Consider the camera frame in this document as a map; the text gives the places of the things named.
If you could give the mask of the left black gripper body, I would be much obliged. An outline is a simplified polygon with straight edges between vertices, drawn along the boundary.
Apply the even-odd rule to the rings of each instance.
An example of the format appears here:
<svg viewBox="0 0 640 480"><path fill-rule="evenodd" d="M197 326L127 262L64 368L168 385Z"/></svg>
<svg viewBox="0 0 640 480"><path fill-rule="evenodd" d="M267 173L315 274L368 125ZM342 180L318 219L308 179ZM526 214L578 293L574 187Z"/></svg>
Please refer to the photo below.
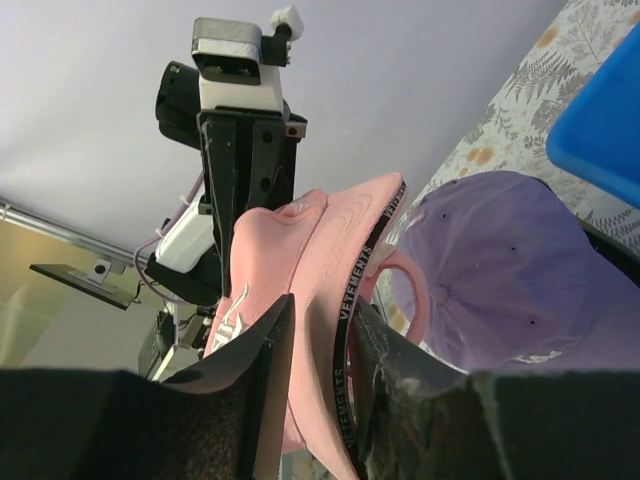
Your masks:
<svg viewBox="0 0 640 480"><path fill-rule="evenodd" d="M297 146L307 120L284 112L200 105L199 72L170 62L155 115L167 138L201 151L207 210L272 210L293 199Z"/></svg>

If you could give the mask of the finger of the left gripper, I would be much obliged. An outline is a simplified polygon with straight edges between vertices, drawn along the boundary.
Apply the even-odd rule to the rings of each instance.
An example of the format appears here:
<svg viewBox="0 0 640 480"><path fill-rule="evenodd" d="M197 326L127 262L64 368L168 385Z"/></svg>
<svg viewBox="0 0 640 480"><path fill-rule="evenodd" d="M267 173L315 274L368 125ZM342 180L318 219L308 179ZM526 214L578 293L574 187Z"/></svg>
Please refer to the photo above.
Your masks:
<svg viewBox="0 0 640 480"><path fill-rule="evenodd" d="M249 207L277 210L292 201L300 123L278 117L253 124Z"/></svg>
<svg viewBox="0 0 640 480"><path fill-rule="evenodd" d="M233 110L198 115L205 193L211 204L214 240L220 260L221 292L231 294L231 244L234 225L248 202L253 121Z"/></svg>

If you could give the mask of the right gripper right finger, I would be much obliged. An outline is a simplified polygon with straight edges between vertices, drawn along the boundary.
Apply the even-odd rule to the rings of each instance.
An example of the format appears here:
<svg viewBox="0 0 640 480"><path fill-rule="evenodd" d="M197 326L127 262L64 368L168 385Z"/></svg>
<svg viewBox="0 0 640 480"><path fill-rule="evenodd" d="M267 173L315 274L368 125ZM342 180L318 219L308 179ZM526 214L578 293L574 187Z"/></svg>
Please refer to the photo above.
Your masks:
<svg viewBox="0 0 640 480"><path fill-rule="evenodd" d="M635 371L463 374L365 300L350 333L357 457L372 479L635 479Z"/></svg>

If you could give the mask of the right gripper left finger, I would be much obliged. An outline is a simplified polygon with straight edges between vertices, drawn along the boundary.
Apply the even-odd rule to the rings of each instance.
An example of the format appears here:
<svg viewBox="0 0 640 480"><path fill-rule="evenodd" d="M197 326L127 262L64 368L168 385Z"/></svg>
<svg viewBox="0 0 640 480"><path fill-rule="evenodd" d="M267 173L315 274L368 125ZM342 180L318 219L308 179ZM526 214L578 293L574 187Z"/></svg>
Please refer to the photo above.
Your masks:
<svg viewBox="0 0 640 480"><path fill-rule="evenodd" d="M5 479L274 479L295 300L164 382L127 371L1 374Z"/></svg>

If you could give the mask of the pink baseball cap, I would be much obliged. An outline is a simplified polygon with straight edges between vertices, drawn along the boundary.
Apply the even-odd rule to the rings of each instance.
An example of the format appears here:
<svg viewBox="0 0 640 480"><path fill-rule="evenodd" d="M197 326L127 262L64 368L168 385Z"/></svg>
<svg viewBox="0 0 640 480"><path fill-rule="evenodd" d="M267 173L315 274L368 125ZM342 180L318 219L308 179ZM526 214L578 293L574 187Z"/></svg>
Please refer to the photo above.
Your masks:
<svg viewBox="0 0 640 480"><path fill-rule="evenodd" d="M336 478L364 479L347 390L347 337L358 299L380 273L398 269L416 300L408 339L426 333L429 298L417 265L385 243L405 201L391 173L328 195L312 190L271 211L253 208L235 223L231 293L220 300L206 354L239 343L281 295L295 297L295 334L282 450L307 448Z"/></svg>

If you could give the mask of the purple baseball cap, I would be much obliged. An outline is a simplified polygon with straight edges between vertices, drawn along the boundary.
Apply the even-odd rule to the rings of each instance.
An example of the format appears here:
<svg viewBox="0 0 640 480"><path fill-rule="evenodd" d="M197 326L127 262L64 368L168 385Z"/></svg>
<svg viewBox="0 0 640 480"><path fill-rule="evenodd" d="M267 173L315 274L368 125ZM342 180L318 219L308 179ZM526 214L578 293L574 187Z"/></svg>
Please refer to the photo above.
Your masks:
<svg viewBox="0 0 640 480"><path fill-rule="evenodd" d="M462 370L639 365L638 287L538 179L451 181L423 198L397 249L426 283L394 272L396 305L412 317L425 300L426 344Z"/></svg>

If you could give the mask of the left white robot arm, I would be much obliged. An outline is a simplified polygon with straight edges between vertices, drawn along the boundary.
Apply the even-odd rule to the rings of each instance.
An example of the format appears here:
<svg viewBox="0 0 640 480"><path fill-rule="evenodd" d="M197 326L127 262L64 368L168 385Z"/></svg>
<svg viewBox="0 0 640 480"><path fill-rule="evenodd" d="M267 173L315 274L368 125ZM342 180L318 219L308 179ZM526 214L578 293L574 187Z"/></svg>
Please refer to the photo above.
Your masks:
<svg viewBox="0 0 640 480"><path fill-rule="evenodd" d="M230 291L234 224L247 210L293 198L296 154L307 121L282 97L280 69L257 68L214 83L193 67L167 65L157 94L160 132L201 153L202 172L157 235L146 274L181 300L212 306Z"/></svg>

